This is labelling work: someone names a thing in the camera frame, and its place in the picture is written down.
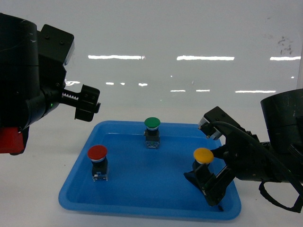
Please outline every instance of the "black cable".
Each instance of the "black cable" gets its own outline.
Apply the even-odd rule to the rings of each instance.
[[[255,149],[260,151],[263,155],[265,155],[270,161],[278,168],[280,173],[289,181],[289,183],[296,189],[296,191],[299,193],[301,198],[303,198],[303,186],[301,183],[296,179],[293,174],[290,172],[290,170],[276,157],[274,156],[270,151],[265,149],[263,146],[260,145],[260,143],[252,138],[250,135],[248,135],[246,132],[238,129],[237,127],[233,126],[232,124],[226,123],[226,122],[212,122],[213,126],[221,125],[224,126],[233,132],[237,133],[239,136],[244,138],[248,143],[253,145]]]

